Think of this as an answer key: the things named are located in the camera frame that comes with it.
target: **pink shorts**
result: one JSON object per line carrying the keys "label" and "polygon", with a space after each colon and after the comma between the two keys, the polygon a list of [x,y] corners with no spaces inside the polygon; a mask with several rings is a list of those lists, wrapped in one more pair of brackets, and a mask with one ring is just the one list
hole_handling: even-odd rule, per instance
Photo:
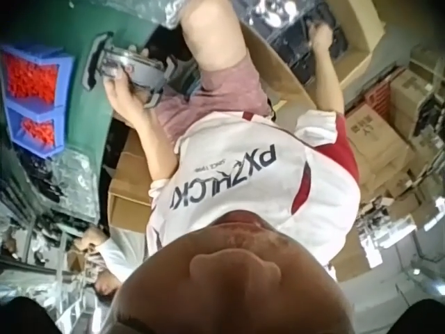
{"label": "pink shorts", "polygon": [[173,143],[196,121],[214,111],[244,111],[269,116],[271,109],[259,82],[259,73],[247,55],[221,71],[201,70],[201,88],[189,100],[164,88],[154,112]]}

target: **blue plastic bin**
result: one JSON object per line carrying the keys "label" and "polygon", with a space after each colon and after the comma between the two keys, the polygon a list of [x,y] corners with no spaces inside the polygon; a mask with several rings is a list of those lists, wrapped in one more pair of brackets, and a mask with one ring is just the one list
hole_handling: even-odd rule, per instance
{"label": "blue plastic bin", "polygon": [[30,134],[27,134],[21,126],[24,117],[26,116],[23,116],[21,113],[18,113],[11,108],[6,108],[6,119],[8,120],[11,141],[43,159],[63,151],[65,148],[64,115],[61,114],[51,119],[54,130],[59,130],[54,131],[54,145],[44,145],[34,139]]}
{"label": "blue plastic bin", "polygon": [[[11,140],[42,158],[59,153],[65,147],[65,114],[74,65],[74,57],[63,53],[62,48],[42,45],[0,45],[3,53],[9,53],[37,65],[57,65],[58,76],[54,103],[48,104],[38,97],[15,98],[8,87],[8,72],[3,62],[3,87],[5,114]],[[54,128],[54,146],[42,145],[21,128],[23,117],[34,122],[51,121]]]}
{"label": "blue plastic bin", "polygon": [[[2,45],[3,52],[12,54],[25,61],[37,65],[57,65],[58,76],[54,103],[48,104],[38,97],[15,98],[6,91],[6,105],[36,122],[51,120],[60,112],[65,112],[68,100],[68,90],[74,65],[74,57],[63,52],[59,47],[44,47],[42,45]],[[8,87],[8,72],[3,68],[4,80]]]}

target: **plastic bag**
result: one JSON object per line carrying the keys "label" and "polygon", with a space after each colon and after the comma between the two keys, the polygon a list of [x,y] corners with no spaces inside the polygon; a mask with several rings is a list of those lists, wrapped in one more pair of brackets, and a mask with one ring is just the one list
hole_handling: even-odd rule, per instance
{"label": "plastic bag", "polygon": [[[85,1],[173,29],[189,0],[71,0],[72,3]],[[261,36],[273,38],[314,7],[316,0],[232,0],[232,3],[241,21],[253,26]]]}

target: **red and white shirt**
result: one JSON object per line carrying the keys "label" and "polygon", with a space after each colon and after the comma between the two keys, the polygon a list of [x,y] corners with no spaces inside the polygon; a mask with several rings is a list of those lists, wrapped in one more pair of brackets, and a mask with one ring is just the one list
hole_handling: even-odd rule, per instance
{"label": "red and white shirt", "polygon": [[[360,199],[343,115],[310,110],[288,133],[261,116],[215,112],[190,127],[175,151],[178,171],[149,192],[149,255],[234,210],[262,217],[323,266],[343,248]],[[112,241],[100,251],[112,273],[119,262],[122,271]]]}

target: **green workbench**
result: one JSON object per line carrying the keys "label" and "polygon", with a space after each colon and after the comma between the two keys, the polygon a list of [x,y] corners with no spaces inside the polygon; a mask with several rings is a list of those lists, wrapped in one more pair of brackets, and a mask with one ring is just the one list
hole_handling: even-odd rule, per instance
{"label": "green workbench", "polygon": [[64,47],[76,58],[67,108],[67,144],[87,154],[99,174],[112,110],[101,83],[88,92],[81,80],[94,37],[106,31],[115,33],[113,43],[120,47],[145,45],[156,25],[88,2],[70,7],[68,0],[28,1],[8,25],[7,42],[28,40]]}

